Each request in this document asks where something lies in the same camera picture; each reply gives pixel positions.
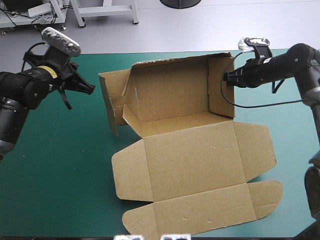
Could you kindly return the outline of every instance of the wire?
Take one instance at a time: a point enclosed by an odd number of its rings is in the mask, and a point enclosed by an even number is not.
[[[11,17],[9,17],[9,15],[7,14],[7,12],[5,10],[3,10],[2,8],[0,8],[0,11],[2,11],[6,16],[7,18],[13,23],[13,25],[16,27],[17,24],[15,24],[15,22],[11,19]]]
[[[271,106],[277,106],[277,105],[283,105],[283,104],[294,104],[294,103],[300,103],[300,102],[306,102],[306,101],[317,101],[318,103],[320,102],[318,99],[316,98],[305,98],[305,99],[301,99],[301,100],[294,100],[294,101],[283,101],[283,102],[276,102],[276,103],[270,103],[270,104],[263,104],[263,105],[253,105],[253,106],[244,106],[244,105],[239,105],[239,104],[235,104],[233,102],[231,102],[229,99],[227,99],[227,97],[225,96],[224,93],[224,89],[223,89],[223,80],[224,80],[224,75],[227,72],[228,68],[234,63],[234,61],[236,60],[237,57],[239,57],[243,52],[238,53],[233,59],[232,61],[226,66],[226,68],[224,69],[222,76],[221,76],[221,81],[220,81],[220,90],[221,90],[221,94],[224,98],[224,100],[226,100],[229,104],[238,107],[238,108],[243,108],[243,109],[254,109],[254,108],[264,108],[264,107],[271,107]]]
[[[26,51],[26,55],[29,54],[31,52],[32,49],[34,49],[36,46],[39,46],[39,45],[45,45],[46,43],[45,42],[38,42],[34,45],[32,45],[28,51]],[[22,64],[22,68],[21,68],[21,72],[23,72],[25,70],[25,65],[26,65],[26,60],[23,60],[23,64]]]

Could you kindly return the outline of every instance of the box lid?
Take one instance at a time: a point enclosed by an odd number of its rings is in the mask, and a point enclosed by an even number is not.
[[[117,196],[150,202],[244,184],[275,165],[268,128],[230,119],[146,137],[112,157]]]

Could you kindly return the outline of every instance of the box side panel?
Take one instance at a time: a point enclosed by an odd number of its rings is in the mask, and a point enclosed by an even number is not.
[[[154,204],[158,234],[197,234],[257,220],[246,183]]]
[[[209,106],[210,112],[228,117],[235,117],[235,107],[229,104],[221,94],[221,77],[225,68],[232,62],[231,57],[208,59],[208,84],[209,84]],[[228,72],[234,70],[234,64],[227,69]],[[232,103],[235,102],[234,87],[222,83],[223,93]]]
[[[133,112],[141,122],[206,112],[209,110],[207,59],[132,70],[128,91],[136,98],[140,115]]]
[[[279,205],[283,186],[279,181],[261,181],[248,183],[256,217],[264,218]]]
[[[246,181],[276,165],[276,156],[267,126],[233,122]]]
[[[227,122],[230,120],[230,118],[215,115],[208,111],[205,111],[185,116],[177,116],[167,119],[143,122],[141,124],[141,129],[143,131],[141,135],[143,137],[150,137],[220,122]]]
[[[233,122],[144,139],[154,201],[246,182]]]
[[[99,73],[100,86],[106,107],[110,128],[117,133],[117,126],[127,125],[122,117],[127,102],[123,92],[126,88],[130,70]]]
[[[143,140],[114,154],[112,168],[116,195],[120,199],[153,201]]]
[[[125,212],[122,222],[132,235],[143,235],[147,240],[160,239],[153,203]]]
[[[101,86],[101,91],[102,91],[102,96],[105,104],[105,109],[106,109],[106,114],[108,116],[108,122],[109,122],[109,127],[112,129],[112,131],[118,135],[118,129],[117,129],[117,121],[116,121],[116,114],[114,111],[114,107],[112,106],[111,99],[108,94],[108,89],[106,86],[106,80],[104,77],[99,76],[100,80],[100,86]]]
[[[231,57],[231,53],[220,52],[220,53],[200,55],[200,56],[188,56],[188,57],[181,57],[181,58],[169,58],[169,59],[162,59],[162,60],[137,62],[132,66],[132,69],[141,69],[141,68],[149,68],[149,67],[155,67],[155,66],[161,66],[161,65],[175,64],[175,63],[186,62],[190,60],[201,60],[201,59],[206,59],[208,57],[214,57],[214,58]]]

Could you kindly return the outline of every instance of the gray floor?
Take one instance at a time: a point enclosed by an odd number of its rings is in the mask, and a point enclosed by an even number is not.
[[[114,0],[125,4],[128,0]],[[101,0],[80,1],[98,6]],[[319,0],[202,0],[188,9],[171,9],[159,0],[137,0],[139,24],[130,15],[87,18],[79,28],[72,10],[66,34],[85,54],[235,50],[241,37],[266,37],[272,49],[307,43],[320,48]],[[0,71],[17,72],[23,53],[40,35],[19,29],[0,35]]]

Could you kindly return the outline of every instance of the black base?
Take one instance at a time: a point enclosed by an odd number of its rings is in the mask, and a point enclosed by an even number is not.
[[[160,0],[160,2],[169,8],[187,9],[197,5],[201,0]]]

